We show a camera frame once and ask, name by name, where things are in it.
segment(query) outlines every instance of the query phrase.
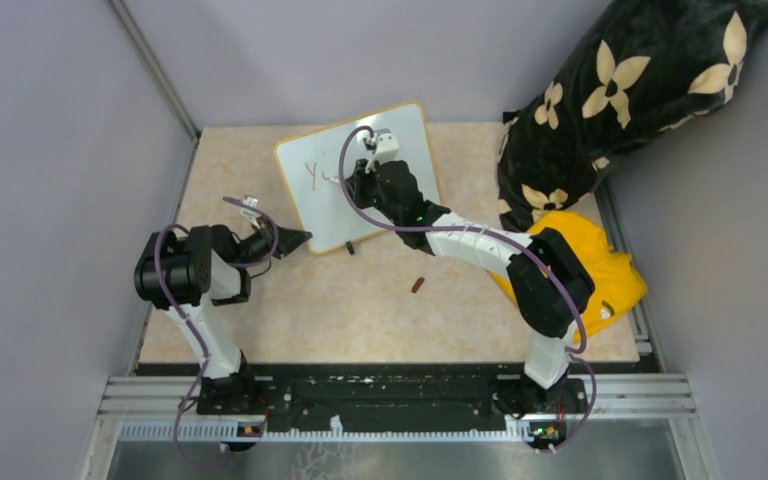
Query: whiteboard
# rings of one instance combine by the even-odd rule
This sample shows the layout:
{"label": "whiteboard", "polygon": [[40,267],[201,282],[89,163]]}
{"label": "whiteboard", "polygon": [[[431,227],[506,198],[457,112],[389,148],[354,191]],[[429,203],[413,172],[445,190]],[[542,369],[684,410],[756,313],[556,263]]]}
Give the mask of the whiteboard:
{"label": "whiteboard", "polygon": [[[418,103],[396,105],[359,119],[282,140],[275,146],[275,159],[302,228],[313,234],[307,242],[313,253],[325,253],[344,246],[346,242],[359,241],[382,231],[352,210],[338,183],[323,178],[323,175],[337,177],[343,142],[352,130],[361,125],[368,125],[374,130],[390,130],[399,141],[397,160],[408,162],[425,198],[440,203],[424,115]],[[366,136],[366,133],[358,134],[349,145],[343,172],[347,178],[352,174],[356,160],[371,158],[363,144]],[[374,208],[364,211],[372,218],[390,223]]]}

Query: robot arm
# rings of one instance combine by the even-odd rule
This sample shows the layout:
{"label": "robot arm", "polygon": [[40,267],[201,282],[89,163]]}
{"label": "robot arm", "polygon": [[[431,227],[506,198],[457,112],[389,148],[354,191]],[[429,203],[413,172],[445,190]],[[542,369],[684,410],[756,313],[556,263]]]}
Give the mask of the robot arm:
{"label": "robot arm", "polygon": [[[385,140],[386,155],[381,155],[384,135],[391,139]],[[394,142],[388,132],[377,132],[376,139],[368,143],[372,160],[358,160],[354,173],[346,179],[352,200],[361,209],[376,208],[396,226],[429,228],[424,232],[397,232],[407,246],[430,255],[460,258],[507,278],[520,313],[534,329],[524,372],[541,388],[552,388],[565,377],[569,367],[566,348],[572,345],[575,333],[573,314],[538,266],[519,248],[498,237],[514,240],[549,266],[579,312],[584,311],[593,293],[592,279],[555,230],[545,229],[539,235],[505,232],[467,221],[424,199],[408,164],[393,160]]]}
{"label": "robot arm", "polygon": [[[260,260],[270,252],[281,259],[311,237],[305,231],[268,227],[259,217],[246,218],[255,233],[239,241],[225,225],[196,227],[183,238],[168,230],[155,232],[134,271],[140,298],[163,310],[199,356],[203,369],[197,377],[202,382],[199,414],[246,413],[256,405],[254,376],[216,310],[248,301],[252,277],[246,265],[239,264]],[[171,308],[155,269],[155,246],[161,235],[160,272],[183,315],[179,308]]]}

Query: speckled tabletop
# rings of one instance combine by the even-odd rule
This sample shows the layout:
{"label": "speckled tabletop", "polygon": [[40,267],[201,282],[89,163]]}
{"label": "speckled tabletop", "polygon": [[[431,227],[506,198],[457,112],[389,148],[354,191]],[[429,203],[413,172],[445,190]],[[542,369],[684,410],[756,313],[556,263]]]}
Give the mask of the speckled tabletop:
{"label": "speckled tabletop", "polygon": [[[221,198],[253,195],[280,225],[301,228],[273,146],[315,127],[207,128],[196,153],[179,223],[251,229]],[[500,123],[429,124],[443,204],[498,227],[495,184]],[[601,225],[592,196],[573,210]],[[253,281],[248,303],[219,308],[222,323],[251,362],[515,362],[528,354],[531,329],[486,272],[405,247],[390,233],[345,250],[300,248]],[[425,283],[416,293],[419,277]],[[627,318],[594,335],[584,357],[637,361]],[[141,362],[193,362],[178,327],[154,311]]]}

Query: gray wall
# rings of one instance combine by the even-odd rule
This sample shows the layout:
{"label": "gray wall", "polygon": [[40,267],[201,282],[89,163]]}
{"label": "gray wall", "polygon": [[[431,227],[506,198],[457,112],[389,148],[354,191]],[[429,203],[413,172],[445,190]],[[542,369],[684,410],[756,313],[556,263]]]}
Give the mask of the gray wall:
{"label": "gray wall", "polygon": [[496,121],[543,92],[608,0],[127,4],[204,127],[333,122],[405,100],[431,121]]}
{"label": "gray wall", "polygon": [[0,1],[0,479],[77,474],[188,154],[104,2]]}
{"label": "gray wall", "polygon": [[768,478],[768,37],[732,104],[612,178],[670,368],[724,479]]}

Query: yellow cloth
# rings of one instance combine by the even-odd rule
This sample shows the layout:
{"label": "yellow cloth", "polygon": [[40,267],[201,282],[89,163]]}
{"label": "yellow cloth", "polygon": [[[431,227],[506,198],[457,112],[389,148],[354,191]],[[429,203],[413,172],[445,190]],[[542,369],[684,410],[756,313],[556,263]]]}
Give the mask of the yellow cloth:
{"label": "yellow cloth", "polygon": [[[581,314],[588,337],[614,323],[646,295],[646,282],[631,266],[631,255],[615,252],[608,244],[605,230],[598,225],[577,213],[556,211],[544,215],[528,233],[536,235],[547,227],[561,232],[596,285],[587,309]],[[489,273],[516,303],[507,278]],[[575,341],[581,341],[578,332]]]}

